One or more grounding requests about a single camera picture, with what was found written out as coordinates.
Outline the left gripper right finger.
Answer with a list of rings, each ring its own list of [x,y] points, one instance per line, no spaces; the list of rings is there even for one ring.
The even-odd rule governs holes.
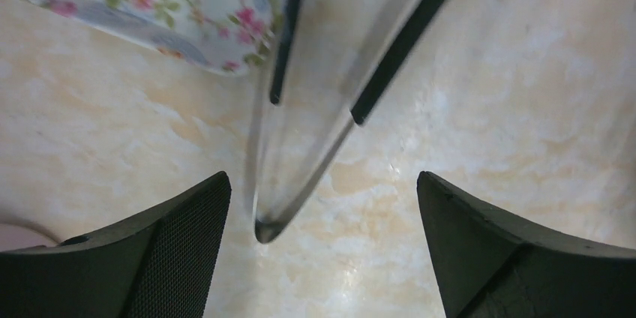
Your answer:
[[[635,251],[568,235],[432,172],[418,205],[447,317],[633,317]]]

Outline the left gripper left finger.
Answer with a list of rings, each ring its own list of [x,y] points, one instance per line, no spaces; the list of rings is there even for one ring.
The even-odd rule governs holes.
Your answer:
[[[201,317],[230,207],[217,172],[53,247],[1,253],[3,317]]]

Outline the black metal tongs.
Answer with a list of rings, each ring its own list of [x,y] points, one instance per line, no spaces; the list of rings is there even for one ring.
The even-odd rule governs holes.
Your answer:
[[[446,0],[385,0],[349,64],[300,29],[308,0],[288,0],[254,117],[253,234],[273,242],[315,191],[350,131],[363,125]]]

